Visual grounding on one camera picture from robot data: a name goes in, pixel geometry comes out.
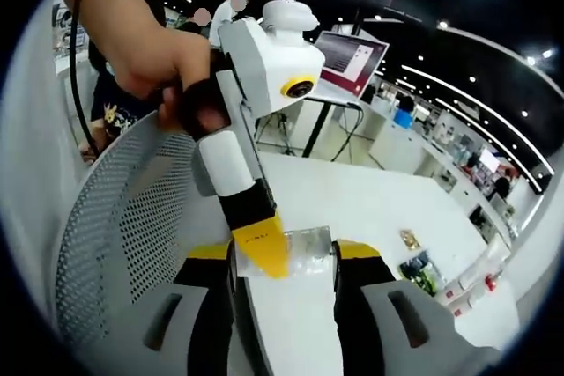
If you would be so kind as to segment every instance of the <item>camera lens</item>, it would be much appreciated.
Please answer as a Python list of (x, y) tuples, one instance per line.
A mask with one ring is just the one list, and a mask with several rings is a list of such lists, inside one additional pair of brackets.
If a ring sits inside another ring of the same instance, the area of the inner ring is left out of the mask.
[(292, 97), (293, 99), (298, 99), (299, 97), (303, 97), (314, 88), (314, 83), (311, 81), (302, 81), (296, 85), (292, 85), (288, 89), (286, 96)]

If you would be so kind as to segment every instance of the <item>black ceiling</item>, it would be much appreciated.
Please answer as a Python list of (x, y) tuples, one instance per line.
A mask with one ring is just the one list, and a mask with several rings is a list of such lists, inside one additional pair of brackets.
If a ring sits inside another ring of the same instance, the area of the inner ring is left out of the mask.
[[(162, 0), (175, 5), (176, 10), (189, 16), (199, 7), (213, 13), (223, 0)], [(262, 6), (268, 0), (250, 0), (247, 13), (261, 15)], [(342, 17), (352, 23), (357, 16), (358, 4), (351, 0), (301, 0), (312, 7), (321, 21), (320, 27), (308, 37), (322, 29), (331, 29)], [(545, 156), (550, 156), (564, 141), (564, 100), (526, 66), (499, 51), (476, 41), (454, 34), (439, 32), (434, 28), (435, 19), (446, 19), (451, 26), (475, 33), (519, 55), (539, 56), (549, 48), (556, 48), (557, 54), (542, 61), (538, 67), (546, 72), (557, 84), (564, 85), (560, 72), (564, 63), (564, 51), (559, 43), (562, 28), (556, 24), (558, 15), (549, 17), (549, 0), (406, 0), (402, 3), (410, 13), (419, 14), (423, 23), (416, 24), (364, 24), (363, 29), (390, 43), (388, 53), (389, 79), (405, 76), (401, 64), (411, 65), (438, 77), (471, 96), (484, 101), (499, 114), (510, 120), (527, 136)], [(372, 18), (375, 14), (384, 18), (397, 18), (397, 14), (386, 11), (374, 0), (361, 0), (360, 17)], [(425, 60), (418, 61), (423, 55)], [(477, 82), (472, 84), (469, 76)], [(425, 86), (424, 78), (407, 75), (415, 85)], [(453, 100), (453, 92), (433, 87), (433, 95)], [(523, 118), (521, 111), (529, 116)], [(517, 144), (516, 155), (532, 168), (538, 163), (516, 136), (497, 120), (490, 121), (489, 129), (505, 145)]]

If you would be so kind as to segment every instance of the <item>white floor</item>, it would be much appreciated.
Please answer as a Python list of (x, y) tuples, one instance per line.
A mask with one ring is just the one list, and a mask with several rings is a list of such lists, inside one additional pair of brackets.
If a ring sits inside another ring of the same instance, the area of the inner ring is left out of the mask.
[[(274, 120), (265, 128), (264, 122), (261, 122), (257, 131), (257, 138), (260, 136), (256, 144), (259, 151), (268, 151), (273, 153), (284, 154), (287, 148), (284, 146), (283, 137), (278, 130), (277, 123)], [(332, 160), (347, 138), (345, 131), (338, 125), (337, 121), (331, 121), (327, 134), (317, 139), (314, 150), (311, 152), (311, 158), (321, 160)], [(356, 166), (368, 166), (381, 169), (378, 164), (368, 156), (368, 149), (373, 143), (372, 140), (360, 136), (352, 136), (349, 144), (335, 159), (338, 163), (346, 163)], [(289, 146), (296, 156), (301, 156), (302, 149)]]

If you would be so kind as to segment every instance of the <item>white robot body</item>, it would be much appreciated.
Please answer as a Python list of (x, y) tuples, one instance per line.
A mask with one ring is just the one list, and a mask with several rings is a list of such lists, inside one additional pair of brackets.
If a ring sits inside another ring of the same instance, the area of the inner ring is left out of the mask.
[(303, 40), (317, 19), (292, 0), (267, 3), (260, 26), (253, 18), (223, 25), (221, 46), (231, 57), (253, 118), (258, 119), (314, 91), (325, 62), (323, 53)]

